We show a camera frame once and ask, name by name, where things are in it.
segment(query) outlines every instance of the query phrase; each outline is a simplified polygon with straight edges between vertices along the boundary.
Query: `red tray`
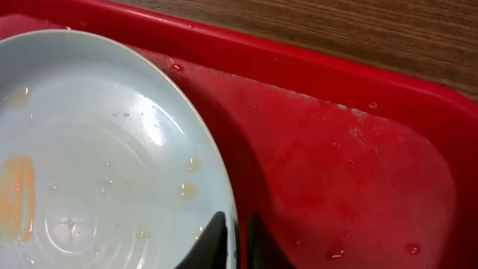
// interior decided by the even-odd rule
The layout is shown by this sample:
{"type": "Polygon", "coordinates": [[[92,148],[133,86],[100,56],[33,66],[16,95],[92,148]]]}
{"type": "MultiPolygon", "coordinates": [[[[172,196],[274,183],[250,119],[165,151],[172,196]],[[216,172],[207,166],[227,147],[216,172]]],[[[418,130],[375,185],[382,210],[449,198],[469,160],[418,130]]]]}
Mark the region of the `red tray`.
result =
{"type": "Polygon", "coordinates": [[[478,107],[465,97],[112,2],[0,3],[0,38],[45,28],[132,46],[186,93],[226,163],[242,242],[255,211],[298,268],[478,268],[478,107]]]}

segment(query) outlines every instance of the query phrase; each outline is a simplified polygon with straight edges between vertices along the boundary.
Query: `round ceramic plate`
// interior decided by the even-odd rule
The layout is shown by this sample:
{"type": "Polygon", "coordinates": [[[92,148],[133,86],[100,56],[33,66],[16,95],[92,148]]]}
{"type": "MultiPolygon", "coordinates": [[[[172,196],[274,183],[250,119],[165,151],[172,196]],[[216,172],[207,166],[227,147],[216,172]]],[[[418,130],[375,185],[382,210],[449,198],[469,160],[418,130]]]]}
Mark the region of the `round ceramic plate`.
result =
{"type": "Polygon", "coordinates": [[[21,34],[0,42],[0,94],[2,268],[174,268],[216,211],[235,251],[216,145],[139,54],[79,31],[21,34]]]}

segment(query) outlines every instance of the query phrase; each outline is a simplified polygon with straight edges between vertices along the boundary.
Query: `red surface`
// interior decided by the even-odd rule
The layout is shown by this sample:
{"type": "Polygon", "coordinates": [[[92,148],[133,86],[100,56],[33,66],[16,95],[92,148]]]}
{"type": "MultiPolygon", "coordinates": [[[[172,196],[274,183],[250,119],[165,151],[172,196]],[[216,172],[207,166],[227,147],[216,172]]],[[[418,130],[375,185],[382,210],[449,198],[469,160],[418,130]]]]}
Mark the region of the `red surface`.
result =
{"type": "Polygon", "coordinates": [[[243,242],[256,211],[298,268],[478,268],[478,107],[464,97],[110,2],[15,3],[0,4],[1,38],[68,26],[167,72],[220,148],[243,242]]]}

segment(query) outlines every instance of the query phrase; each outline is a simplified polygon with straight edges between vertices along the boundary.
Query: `table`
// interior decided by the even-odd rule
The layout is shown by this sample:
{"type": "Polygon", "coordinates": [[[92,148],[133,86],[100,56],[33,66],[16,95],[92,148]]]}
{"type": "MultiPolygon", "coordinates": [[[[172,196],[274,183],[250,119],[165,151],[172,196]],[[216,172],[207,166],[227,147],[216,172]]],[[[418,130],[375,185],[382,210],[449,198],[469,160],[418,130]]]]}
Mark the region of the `table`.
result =
{"type": "Polygon", "coordinates": [[[114,0],[432,81],[478,103],[477,0],[114,0]]]}

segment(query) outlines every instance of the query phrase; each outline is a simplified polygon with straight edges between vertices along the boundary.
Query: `red plastic tray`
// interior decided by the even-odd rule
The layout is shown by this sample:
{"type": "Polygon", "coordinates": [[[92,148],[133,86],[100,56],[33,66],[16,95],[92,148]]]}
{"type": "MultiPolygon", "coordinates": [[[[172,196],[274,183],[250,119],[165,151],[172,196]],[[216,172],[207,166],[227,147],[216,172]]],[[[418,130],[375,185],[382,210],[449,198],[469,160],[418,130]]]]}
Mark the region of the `red plastic tray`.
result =
{"type": "Polygon", "coordinates": [[[242,242],[258,212],[298,268],[478,268],[478,107],[465,97],[112,2],[0,3],[0,38],[45,28],[132,46],[186,93],[226,163],[242,242]]]}

